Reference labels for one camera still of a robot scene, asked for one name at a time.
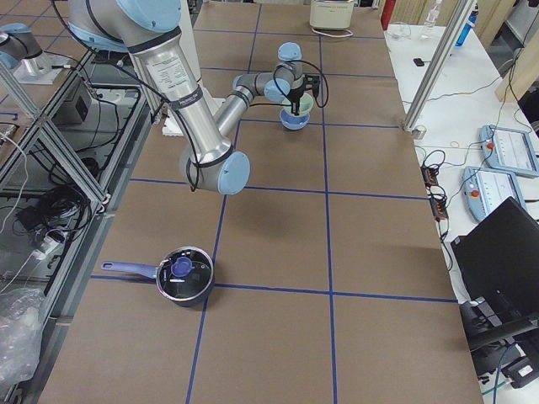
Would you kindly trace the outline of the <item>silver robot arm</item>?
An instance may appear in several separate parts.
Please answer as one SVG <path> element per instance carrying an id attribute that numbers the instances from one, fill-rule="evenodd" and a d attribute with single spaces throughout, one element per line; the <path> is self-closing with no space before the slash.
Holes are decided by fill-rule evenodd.
<path id="1" fill-rule="evenodd" d="M 127 53 L 137 79 L 164 101 L 189 144 L 179 168 L 192 189 L 239 193 L 250 175 L 248 156 L 228 137 L 254 98 L 291 98 L 298 109 L 307 76 L 301 48 L 286 42 L 272 72 L 237 77 L 224 103 L 212 111 L 181 47 L 179 1 L 71 1 L 69 27 L 83 44 Z"/>
<path id="2" fill-rule="evenodd" d="M 48 56 L 22 23 L 5 24 L 1 27 L 1 62 L 22 84 L 51 85 L 60 74 L 61 67 L 54 69 L 53 59 Z"/>

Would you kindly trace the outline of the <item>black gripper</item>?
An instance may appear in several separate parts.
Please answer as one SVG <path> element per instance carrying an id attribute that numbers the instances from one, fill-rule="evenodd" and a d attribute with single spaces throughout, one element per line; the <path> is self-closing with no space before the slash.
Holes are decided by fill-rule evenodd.
<path id="1" fill-rule="evenodd" d="M 306 91 L 306 85 L 306 79 L 302 76 L 292 83 L 291 90 L 287 94 L 287 99 L 291 103 L 291 113 L 295 116 L 300 114 L 300 99 Z"/>

